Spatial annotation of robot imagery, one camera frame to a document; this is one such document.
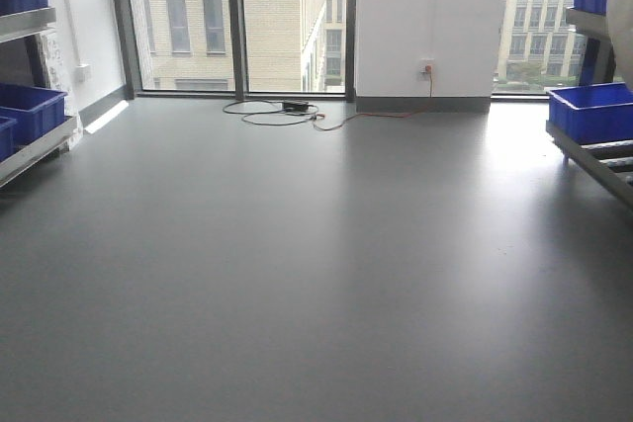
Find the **gray floor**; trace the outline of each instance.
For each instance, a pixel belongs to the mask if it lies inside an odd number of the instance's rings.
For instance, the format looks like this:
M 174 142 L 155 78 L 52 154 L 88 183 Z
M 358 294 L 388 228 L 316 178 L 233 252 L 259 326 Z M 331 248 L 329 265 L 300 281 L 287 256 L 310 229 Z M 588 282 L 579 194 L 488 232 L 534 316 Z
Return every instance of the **gray floor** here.
M 137 101 L 0 192 L 0 419 L 630 421 L 633 212 L 546 114 Z

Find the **metal shelf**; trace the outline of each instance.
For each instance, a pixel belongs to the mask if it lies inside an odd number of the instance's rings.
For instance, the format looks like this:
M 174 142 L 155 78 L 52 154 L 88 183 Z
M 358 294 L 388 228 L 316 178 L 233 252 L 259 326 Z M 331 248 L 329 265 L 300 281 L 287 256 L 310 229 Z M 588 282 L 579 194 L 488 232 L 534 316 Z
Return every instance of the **metal shelf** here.
M 592 39 L 611 42 L 604 15 L 591 14 L 582 10 L 567 9 L 567 23 L 576 26 L 576 33 Z
M 62 147 L 72 137 L 76 129 L 77 118 L 66 118 L 61 126 L 54 128 L 35 142 L 0 162 L 0 188 Z
M 578 163 L 596 182 L 633 209 L 633 186 L 615 173 L 627 171 L 622 167 L 630 165 L 631 159 L 622 157 L 622 152 L 626 146 L 630 146 L 630 143 L 615 142 L 582 146 L 549 121 L 546 124 L 546 130 L 554 138 L 554 143 L 563 151 L 566 158 L 571 158 Z
M 55 18 L 52 7 L 0 16 L 0 43 L 43 32 Z

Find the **beige building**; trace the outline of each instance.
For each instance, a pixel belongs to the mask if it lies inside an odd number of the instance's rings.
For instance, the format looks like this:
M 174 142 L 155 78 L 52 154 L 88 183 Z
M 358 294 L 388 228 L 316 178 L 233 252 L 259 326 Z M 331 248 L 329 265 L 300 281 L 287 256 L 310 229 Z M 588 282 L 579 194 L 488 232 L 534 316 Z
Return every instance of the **beige building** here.
M 498 91 L 572 84 L 585 38 L 565 22 L 574 0 L 507 0 L 497 65 Z
M 227 0 L 132 0 L 143 89 L 234 90 Z M 343 92 L 346 0 L 244 0 L 251 91 Z

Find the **white wall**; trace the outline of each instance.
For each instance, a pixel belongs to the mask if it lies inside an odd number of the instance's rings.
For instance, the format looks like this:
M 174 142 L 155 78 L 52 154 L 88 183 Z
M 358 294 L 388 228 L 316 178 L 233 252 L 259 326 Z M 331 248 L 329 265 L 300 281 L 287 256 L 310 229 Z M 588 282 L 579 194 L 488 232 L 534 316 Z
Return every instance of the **white wall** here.
M 427 97 L 419 73 L 434 58 L 434 96 L 490 96 L 504 0 L 358 0 L 357 94 Z
M 121 48 L 112 0 L 49 0 L 57 10 L 56 29 L 66 70 L 79 110 L 117 90 L 125 83 Z M 73 44 L 71 17 L 76 27 Z M 92 77 L 79 81 L 79 62 L 90 65 Z

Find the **power adapter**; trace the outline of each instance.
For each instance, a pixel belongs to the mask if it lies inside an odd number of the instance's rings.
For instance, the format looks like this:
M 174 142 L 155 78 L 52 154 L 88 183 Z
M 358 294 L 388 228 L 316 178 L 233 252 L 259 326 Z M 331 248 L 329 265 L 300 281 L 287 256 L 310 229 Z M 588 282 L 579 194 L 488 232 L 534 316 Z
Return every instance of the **power adapter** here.
M 281 107 L 285 113 L 306 113 L 310 103 L 308 101 L 282 101 Z

